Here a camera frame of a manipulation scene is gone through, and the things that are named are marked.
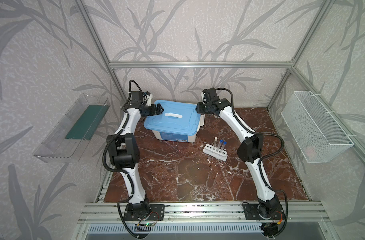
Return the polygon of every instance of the marble surface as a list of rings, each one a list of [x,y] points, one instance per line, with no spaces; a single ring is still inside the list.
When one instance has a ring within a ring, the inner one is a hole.
[[[255,131],[276,132],[265,108],[236,108],[236,112]],[[157,140],[144,128],[143,121],[137,124],[135,136],[141,154],[141,182],[150,201],[257,200],[251,174],[237,156],[240,142],[221,118],[206,115],[194,143]],[[213,144],[214,137],[227,141],[226,162],[202,152],[206,143]],[[263,155],[279,146],[275,137],[265,137]],[[264,167],[272,187],[285,190],[289,200],[308,199],[285,150],[266,159]],[[114,173],[104,201],[125,198],[124,180]]]

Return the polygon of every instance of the green sponge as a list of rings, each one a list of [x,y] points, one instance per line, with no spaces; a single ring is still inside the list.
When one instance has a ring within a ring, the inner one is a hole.
[[[65,138],[90,140],[108,108],[109,106],[89,105]]]

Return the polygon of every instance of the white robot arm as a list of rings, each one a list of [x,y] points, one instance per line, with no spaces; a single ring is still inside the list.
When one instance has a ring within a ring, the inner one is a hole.
[[[240,142],[243,142],[246,138],[251,138],[254,134],[247,132],[241,125],[237,122],[236,118],[239,118],[239,120],[243,123],[244,126],[246,126],[251,132],[254,132],[245,122],[236,114],[236,116],[233,116],[232,113],[232,107],[227,106],[224,108],[224,110],[220,111],[219,114],[220,118],[222,118],[228,125],[232,128],[233,132],[236,133],[237,137],[239,138]],[[251,172],[253,182],[256,186],[257,190],[257,197],[263,201],[270,200],[274,198],[275,192],[270,190],[263,182],[262,176],[259,172],[258,162],[260,158],[256,158],[253,162],[246,161],[245,164],[248,166],[249,171]],[[264,167],[262,166],[262,171],[264,174],[264,178],[269,184],[267,174],[265,172]]]
[[[222,118],[232,130],[236,133],[240,147],[237,150],[239,158],[245,162],[251,172],[253,182],[257,189],[257,198],[259,201],[259,214],[262,218],[270,218],[282,206],[279,202],[274,189],[272,189],[262,160],[279,153],[284,147],[284,141],[278,135],[264,132],[253,131],[234,111],[232,103],[227,99],[220,99],[216,90],[226,90],[231,94],[231,102],[233,103],[233,94],[225,88],[210,88],[203,90],[203,102],[197,103],[196,111],[201,114],[215,114]],[[261,155],[263,135],[278,137],[281,141],[281,147],[275,153],[267,156]]]
[[[138,172],[140,152],[133,133],[141,117],[159,115],[164,109],[160,104],[151,104],[152,94],[142,92],[138,85],[140,91],[131,91],[131,83],[137,85],[133,80],[129,81],[129,98],[122,107],[125,115],[119,129],[114,135],[108,136],[106,139],[107,146],[103,151],[103,166],[108,171],[121,173],[129,194],[129,198],[125,200],[129,202],[127,212],[133,217],[142,219],[149,215],[151,209]],[[123,143],[126,145],[125,149],[120,148]],[[116,169],[107,166],[107,152],[111,164],[116,166]]]

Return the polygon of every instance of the white test tube rack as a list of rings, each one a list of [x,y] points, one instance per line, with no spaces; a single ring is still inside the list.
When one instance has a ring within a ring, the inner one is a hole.
[[[212,156],[212,157],[215,157],[217,158],[218,160],[221,160],[221,161],[226,161],[227,158],[228,158],[228,152],[227,151],[222,151],[221,153],[219,151],[216,151],[216,147],[210,145],[210,144],[206,144],[204,149],[203,149],[203,152]]]

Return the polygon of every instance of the white plastic container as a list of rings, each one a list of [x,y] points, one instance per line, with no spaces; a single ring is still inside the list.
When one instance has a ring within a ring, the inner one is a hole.
[[[196,112],[196,104],[157,100],[164,111],[149,116],[144,122],[158,140],[195,142],[200,126],[204,126],[204,115]]]

